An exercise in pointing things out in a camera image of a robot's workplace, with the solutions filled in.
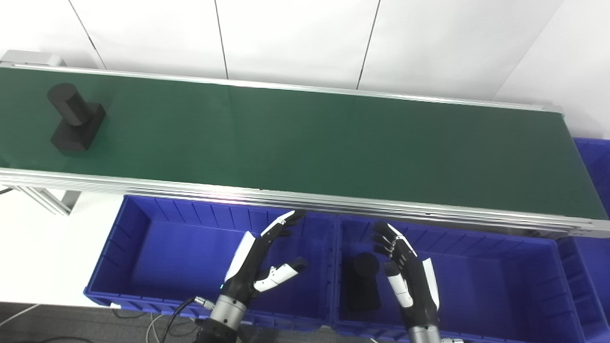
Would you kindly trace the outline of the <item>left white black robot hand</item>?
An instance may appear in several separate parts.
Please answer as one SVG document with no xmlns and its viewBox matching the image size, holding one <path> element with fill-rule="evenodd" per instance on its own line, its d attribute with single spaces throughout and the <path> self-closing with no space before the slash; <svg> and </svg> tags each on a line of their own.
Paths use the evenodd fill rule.
<svg viewBox="0 0 610 343">
<path fill-rule="evenodd" d="M 267 271 L 261 271 L 261 266 L 275 239 L 289 236 L 291 232 L 288 228 L 296 226 L 304 216 L 305 211 L 292 210 L 273 220 L 259 236 L 246 232 L 225 276 L 221 295 L 248 306 L 259 293 L 279 286 L 302 272 L 308 262 L 301 257 L 272 266 Z"/>
</svg>

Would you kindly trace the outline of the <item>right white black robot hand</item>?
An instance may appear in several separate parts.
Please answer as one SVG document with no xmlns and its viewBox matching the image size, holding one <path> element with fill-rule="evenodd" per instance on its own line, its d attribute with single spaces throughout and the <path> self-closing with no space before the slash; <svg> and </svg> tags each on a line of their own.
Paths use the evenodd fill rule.
<svg viewBox="0 0 610 343">
<path fill-rule="evenodd" d="M 385 256 L 384 273 L 405 328 L 439 326 L 438 285 L 431 258 L 421 259 L 406 237 L 385 222 L 373 224 L 373 251 Z"/>
</svg>

